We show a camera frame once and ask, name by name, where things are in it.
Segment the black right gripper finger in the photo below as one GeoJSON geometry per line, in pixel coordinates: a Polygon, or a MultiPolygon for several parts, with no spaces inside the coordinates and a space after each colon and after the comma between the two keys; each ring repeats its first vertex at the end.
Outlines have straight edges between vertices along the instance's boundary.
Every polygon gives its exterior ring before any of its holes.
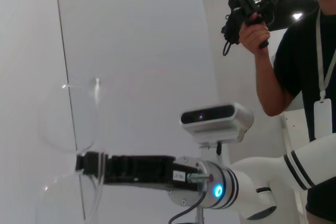
{"type": "Polygon", "coordinates": [[[76,172],[82,172],[84,170],[84,161],[85,161],[85,154],[80,154],[76,156],[76,164],[75,164],[76,172]]]}
{"type": "Polygon", "coordinates": [[[83,173],[94,177],[102,177],[106,171],[108,154],[103,152],[87,152],[83,157],[83,173]]]}

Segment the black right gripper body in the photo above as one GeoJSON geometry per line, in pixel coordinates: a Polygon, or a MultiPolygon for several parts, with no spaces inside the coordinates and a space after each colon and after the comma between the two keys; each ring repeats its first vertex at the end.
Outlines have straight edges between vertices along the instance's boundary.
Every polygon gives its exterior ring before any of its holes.
{"type": "Polygon", "coordinates": [[[198,191],[198,184],[187,181],[197,174],[195,167],[178,164],[173,156],[111,156],[106,163],[104,184],[133,186],[165,191],[198,191]]]}

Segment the person hand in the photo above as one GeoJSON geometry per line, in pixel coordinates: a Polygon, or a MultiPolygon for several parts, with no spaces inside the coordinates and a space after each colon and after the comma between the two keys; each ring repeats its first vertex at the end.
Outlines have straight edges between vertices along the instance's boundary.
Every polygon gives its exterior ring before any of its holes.
{"type": "Polygon", "coordinates": [[[265,23],[247,26],[243,23],[239,31],[239,42],[256,57],[269,57],[268,47],[260,45],[270,38],[270,32],[265,23]]]}

